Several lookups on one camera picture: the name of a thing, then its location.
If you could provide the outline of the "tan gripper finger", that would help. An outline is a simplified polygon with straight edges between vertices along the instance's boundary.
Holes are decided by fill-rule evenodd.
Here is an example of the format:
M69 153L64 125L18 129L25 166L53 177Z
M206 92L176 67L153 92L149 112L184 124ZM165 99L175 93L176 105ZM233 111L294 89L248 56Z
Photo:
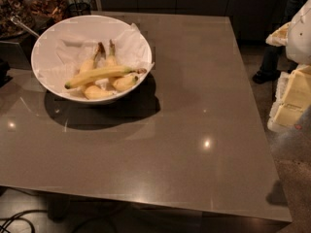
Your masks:
M282 132L295 126L311 106L311 66L298 65L290 74L282 72L277 81L267 127Z

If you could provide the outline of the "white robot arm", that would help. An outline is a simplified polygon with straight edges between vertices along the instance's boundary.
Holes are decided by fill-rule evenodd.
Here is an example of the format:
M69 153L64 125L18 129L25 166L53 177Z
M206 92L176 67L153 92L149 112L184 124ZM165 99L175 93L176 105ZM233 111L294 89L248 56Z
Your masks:
M297 125L311 106L311 0L290 22L270 34L266 43L284 46L286 57L297 64L290 74L281 74L267 123L269 130L282 132Z

